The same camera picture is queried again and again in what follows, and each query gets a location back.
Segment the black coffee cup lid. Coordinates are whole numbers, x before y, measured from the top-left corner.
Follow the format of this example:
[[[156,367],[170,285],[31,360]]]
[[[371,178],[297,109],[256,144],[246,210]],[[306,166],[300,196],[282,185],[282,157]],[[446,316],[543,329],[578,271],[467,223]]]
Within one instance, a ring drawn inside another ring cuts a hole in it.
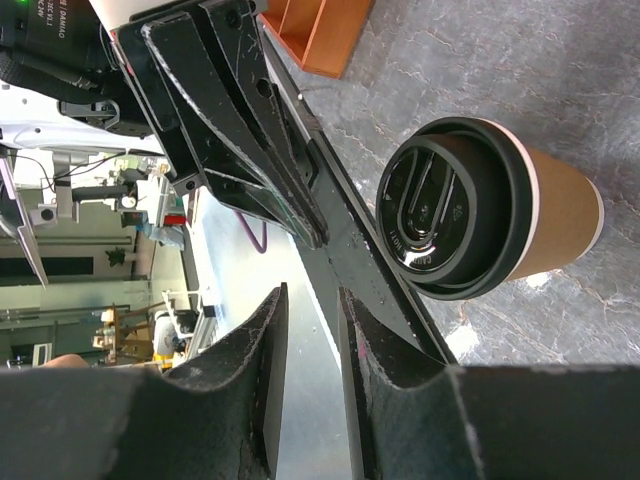
[[[458,301],[506,282],[532,245],[539,213],[524,143],[487,119],[444,117],[394,152],[375,219],[387,259],[410,287]]]

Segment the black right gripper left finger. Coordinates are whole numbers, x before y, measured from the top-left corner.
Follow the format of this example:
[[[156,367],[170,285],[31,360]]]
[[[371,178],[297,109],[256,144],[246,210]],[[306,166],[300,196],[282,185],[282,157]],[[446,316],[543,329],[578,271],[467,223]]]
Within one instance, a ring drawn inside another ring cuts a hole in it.
[[[144,367],[5,369],[5,479],[272,479],[289,299],[159,374]]]

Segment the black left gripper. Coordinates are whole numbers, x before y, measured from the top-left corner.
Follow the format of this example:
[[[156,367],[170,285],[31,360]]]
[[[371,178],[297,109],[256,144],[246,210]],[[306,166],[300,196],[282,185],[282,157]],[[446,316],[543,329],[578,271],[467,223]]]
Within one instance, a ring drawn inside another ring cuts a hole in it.
[[[317,248],[329,230],[293,156],[258,11],[253,1],[167,2],[115,29],[115,50],[177,194],[204,187]]]

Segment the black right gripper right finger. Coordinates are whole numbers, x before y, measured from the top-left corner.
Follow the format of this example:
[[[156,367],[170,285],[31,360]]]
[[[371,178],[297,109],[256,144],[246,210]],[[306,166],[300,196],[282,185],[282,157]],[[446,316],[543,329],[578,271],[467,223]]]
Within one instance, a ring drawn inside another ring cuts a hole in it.
[[[356,479],[635,479],[639,370],[445,366],[341,289]]]

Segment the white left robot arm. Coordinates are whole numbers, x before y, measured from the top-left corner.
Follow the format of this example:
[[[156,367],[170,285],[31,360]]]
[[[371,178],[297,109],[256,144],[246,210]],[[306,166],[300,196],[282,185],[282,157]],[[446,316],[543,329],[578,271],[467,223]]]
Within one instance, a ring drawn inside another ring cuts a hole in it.
[[[1,77],[56,99],[64,115],[154,136],[178,193],[223,205],[319,248],[329,228],[312,197],[261,41],[260,1],[164,1],[117,10],[88,1],[5,1]]]

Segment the brown paper coffee cup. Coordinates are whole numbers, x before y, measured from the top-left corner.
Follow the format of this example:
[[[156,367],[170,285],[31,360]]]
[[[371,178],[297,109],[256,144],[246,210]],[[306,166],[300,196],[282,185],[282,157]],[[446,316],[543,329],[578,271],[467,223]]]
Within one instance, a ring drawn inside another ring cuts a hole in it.
[[[575,167],[497,128],[516,147],[528,175],[532,215],[526,243],[508,281],[560,269],[584,256],[604,226],[604,203],[595,184]]]

